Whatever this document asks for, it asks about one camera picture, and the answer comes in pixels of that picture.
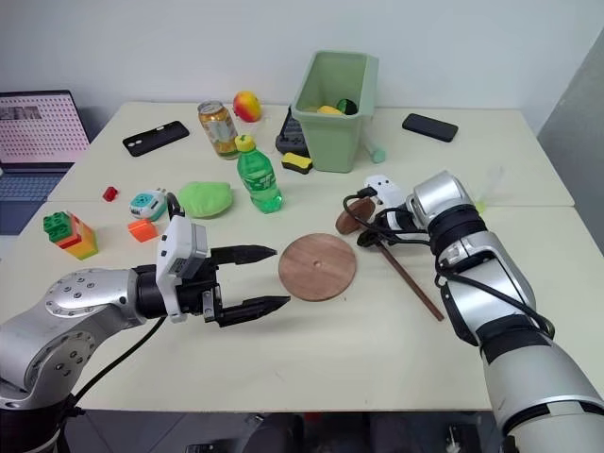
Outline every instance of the laptop keyboard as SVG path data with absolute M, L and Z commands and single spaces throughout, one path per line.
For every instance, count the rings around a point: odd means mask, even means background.
M 2 176 L 0 201 L 46 201 L 62 175 Z

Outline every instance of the toy stack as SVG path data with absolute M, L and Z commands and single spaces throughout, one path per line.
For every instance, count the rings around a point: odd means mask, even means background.
M 94 231 L 70 212 L 55 212 L 44 217 L 44 232 L 51 243 L 79 260 L 98 253 Z

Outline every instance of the green plastic basket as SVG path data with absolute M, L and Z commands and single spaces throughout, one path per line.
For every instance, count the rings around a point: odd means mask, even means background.
M 312 56 L 302 87 L 292 105 L 300 122 L 312 167 L 321 172 L 348 173 L 359 148 L 362 122 L 374 113 L 378 59 L 366 54 L 320 51 Z M 359 107 L 354 115 L 317 113 L 350 99 Z

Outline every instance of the phone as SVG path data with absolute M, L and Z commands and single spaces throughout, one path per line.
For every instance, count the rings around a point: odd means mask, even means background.
M 403 121 L 403 129 L 443 142 L 451 142 L 459 128 L 450 123 L 444 123 L 427 116 L 412 113 Z
M 127 139 L 123 139 L 122 143 L 132 157 L 137 158 L 154 149 L 183 139 L 189 135 L 189 130 L 179 121 L 173 121 L 167 125 L 158 126 L 154 129 L 141 132 Z

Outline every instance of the robotic arm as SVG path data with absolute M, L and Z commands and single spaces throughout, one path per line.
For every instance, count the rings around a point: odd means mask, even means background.
M 453 328 L 479 346 L 505 437 L 501 451 L 603 451 L 604 401 L 553 342 L 553 326 L 535 311 L 529 283 L 461 183 L 442 172 L 406 200 L 386 176 L 372 176 L 365 186 L 355 197 L 373 196 L 392 209 L 365 233 L 377 232 L 388 243 L 429 240 Z
M 157 266 L 85 269 L 57 281 L 36 306 L 0 327 L 0 451 L 53 451 L 75 410 L 71 391 L 82 368 L 120 330 L 153 318 L 179 322 L 188 313 L 225 327 L 282 307 L 289 296 L 225 308 L 216 279 L 220 264 L 276 253 L 258 245 L 208 250 L 206 230 L 177 212 L 160 238 Z

